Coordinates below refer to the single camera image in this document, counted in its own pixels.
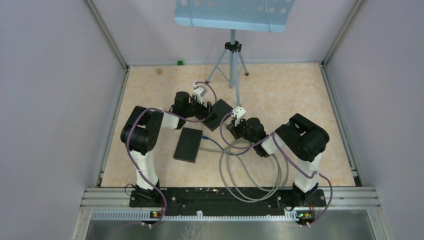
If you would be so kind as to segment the black mat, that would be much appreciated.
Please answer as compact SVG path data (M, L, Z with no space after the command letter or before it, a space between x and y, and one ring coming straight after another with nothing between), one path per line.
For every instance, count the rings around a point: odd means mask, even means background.
M200 129L183 127L178 139L173 158L187 163L196 163L203 131Z

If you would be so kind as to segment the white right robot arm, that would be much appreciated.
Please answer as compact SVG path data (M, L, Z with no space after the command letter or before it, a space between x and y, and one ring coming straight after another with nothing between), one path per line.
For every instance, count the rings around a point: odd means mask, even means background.
M313 200L318 189L320 161L330 141L327 131L300 113L271 134L265 132L257 117L233 117L225 128L234 139L242 138L251 143L256 154L263 158L288 147L299 159L298 164L288 160L299 171L293 183L293 200L299 206L307 206Z

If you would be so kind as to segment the black network switch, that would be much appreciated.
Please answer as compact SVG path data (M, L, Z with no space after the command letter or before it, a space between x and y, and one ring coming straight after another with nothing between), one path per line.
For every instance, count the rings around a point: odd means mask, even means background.
M223 99L219 99L212 108L214 109L212 117L202 123L211 132L217 129L225 115L233 110L233 107Z

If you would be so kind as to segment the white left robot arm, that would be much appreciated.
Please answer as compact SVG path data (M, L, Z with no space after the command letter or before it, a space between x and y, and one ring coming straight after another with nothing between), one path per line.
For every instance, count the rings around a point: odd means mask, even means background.
M134 193L149 207L160 202L159 178L153 160L153 149L158 141L161 129L179 130L188 118L196 118L199 122L212 120L215 105L210 101L203 102L200 95L190 95L184 91L175 94L173 105L169 111L156 110L143 106L135 106L129 115L120 134L136 171Z

